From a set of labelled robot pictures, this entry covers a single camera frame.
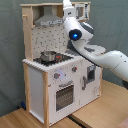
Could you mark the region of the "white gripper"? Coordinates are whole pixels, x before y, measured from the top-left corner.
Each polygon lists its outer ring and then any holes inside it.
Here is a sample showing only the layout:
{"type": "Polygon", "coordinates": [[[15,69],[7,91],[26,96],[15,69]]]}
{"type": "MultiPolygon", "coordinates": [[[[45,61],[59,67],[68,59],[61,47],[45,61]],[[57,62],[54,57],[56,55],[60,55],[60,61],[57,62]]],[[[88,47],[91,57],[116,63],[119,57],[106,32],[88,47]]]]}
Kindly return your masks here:
{"type": "Polygon", "coordinates": [[[75,8],[70,2],[70,0],[63,0],[63,18],[74,17],[75,16],[75,8]]]}

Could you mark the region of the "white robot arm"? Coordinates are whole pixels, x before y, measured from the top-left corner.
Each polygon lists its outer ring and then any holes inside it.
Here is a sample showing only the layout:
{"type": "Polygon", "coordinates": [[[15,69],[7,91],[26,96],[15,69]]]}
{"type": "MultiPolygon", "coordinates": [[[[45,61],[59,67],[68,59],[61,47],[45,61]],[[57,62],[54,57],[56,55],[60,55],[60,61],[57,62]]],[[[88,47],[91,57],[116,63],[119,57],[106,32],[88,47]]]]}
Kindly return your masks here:
{"type": "Polygon", "coordinates": [[[97,45],[89,45],[94,29],[86,22],[76,19],[76,8],[70,0],[63,0],[63,25],[75,50],[92,63],[109,68],[113,73],[128,81],[128,57],[120,51],[105,52],[97,45]]]}

